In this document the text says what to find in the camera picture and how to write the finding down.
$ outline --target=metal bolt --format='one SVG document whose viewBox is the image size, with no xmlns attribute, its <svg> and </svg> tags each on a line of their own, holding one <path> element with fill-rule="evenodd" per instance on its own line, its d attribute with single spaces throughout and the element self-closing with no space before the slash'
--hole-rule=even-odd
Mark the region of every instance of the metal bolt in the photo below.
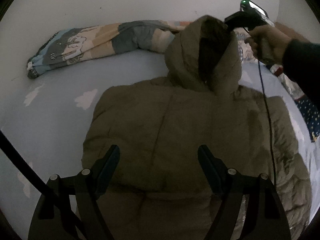
<svg viewBox="0 0 320 240">
<path fill-rule="evenodd" d="M 228 173 L 229 173 L 230 175 L 235 175 L 235 174 L 237 173 L 237 171 L 236 171 L 235 169 L 229 169 L 229 170 L 228 170 Z"/>
<path fill-rule="evenodd" d="M 83 169 L 83 170 L 81 171 L 81 174 L 82 174 L 82 175 L 89 175 L 89 174 L 90 174 L 90 170 L 89 170 L 89 169 Z"/>
<path fill-rule="evenodd" d="M 268 179 L 269 176 L 268 176 L 267 174 L 265 174 L 265 173 L 262 173 L 262 174 L 261 174 L 261 178 L 263 178 L 263 179 Z"/>
<path fill-rule="evenodd" d="M 58 178 L 58 175 L 57 174 L 53 174 L 50 176 L 50 179 L 51 180 L 56 180 Z"/>
</svg>

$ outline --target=black sleeve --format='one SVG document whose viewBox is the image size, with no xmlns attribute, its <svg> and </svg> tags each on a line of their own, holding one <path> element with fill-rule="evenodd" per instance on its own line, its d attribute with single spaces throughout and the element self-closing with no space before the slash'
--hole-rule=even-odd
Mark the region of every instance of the black sleeve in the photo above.
<svg viewBox="0 0 320 240">
<path fill-rule="evenodd" d="M 320 110 L 320 44 L 292 40 L 282 61 L 284 73 Z"/>
</svg>

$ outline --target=white wall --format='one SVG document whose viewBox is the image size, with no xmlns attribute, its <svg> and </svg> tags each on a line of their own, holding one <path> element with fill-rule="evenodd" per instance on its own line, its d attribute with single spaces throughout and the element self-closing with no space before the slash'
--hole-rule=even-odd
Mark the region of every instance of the white wall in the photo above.
<svg viewBox="0 0 320 240">
<path fill-rule="evenodd" d="M 241 0 L 15 0 L 0 22 L 0 127 L 16 92 L 30 84 L 26 62 L 56 31 L 141 19 L 195 20 L 204 14 L 224 19 Z M 279 0 L 253 0 L 272 20 Z"/>
<path fill-rule="evenodd" d="M 320 24 L 305 0 L 280 0 L 277 22 L 320 43 Z"/>
</svg>

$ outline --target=patterned blanket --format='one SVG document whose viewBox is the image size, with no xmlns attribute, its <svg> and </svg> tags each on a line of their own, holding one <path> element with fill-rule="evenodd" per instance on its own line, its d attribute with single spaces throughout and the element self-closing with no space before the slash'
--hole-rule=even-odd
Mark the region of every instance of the patterned blanket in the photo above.
<svg viewBox="0 0 320 240">
<path fill-rule="evenodd" d="M 164 53 L 190 22 L 135 21 L 57 32 L 28 60 L 28 77 L 77 62 L 135 49 Z"/>
</svg>

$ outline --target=bed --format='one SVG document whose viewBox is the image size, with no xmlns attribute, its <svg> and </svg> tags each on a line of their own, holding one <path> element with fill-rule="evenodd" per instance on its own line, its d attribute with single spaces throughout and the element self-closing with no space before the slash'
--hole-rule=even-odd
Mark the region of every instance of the bed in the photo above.
<svg viewBox="0 0 320 240">
<path fill-rule="evenodd" d="M 241 85 L 261 91 L 256 62 L 242 64 Z M 28 91 L 16 99 L 1 128 L 18 152 L 42 180 L 57 173 L 72 176 L 81 170 L 82 143 L 89 129 L 94 107 L 102 93 L 111 86 L 167 75 L 164 55 L 136 50 L 121 55 L 92 59 L 50 71 L 34 80 Z M 279 95 L 289 112 L 299 153 L 308 168 L 312 185 L 310 220 L 320 206 L 320 141 L 311 143 L 308 128 L 294 101 L 267 68 L 262 66 L 267 96 Z M 8 183 L 1 206 L 16 232 L 26 239 L 40 193 L 8 160 L 1 161 Z M 71 199 L 73 210 L 75 200 Z"/>
</svg>

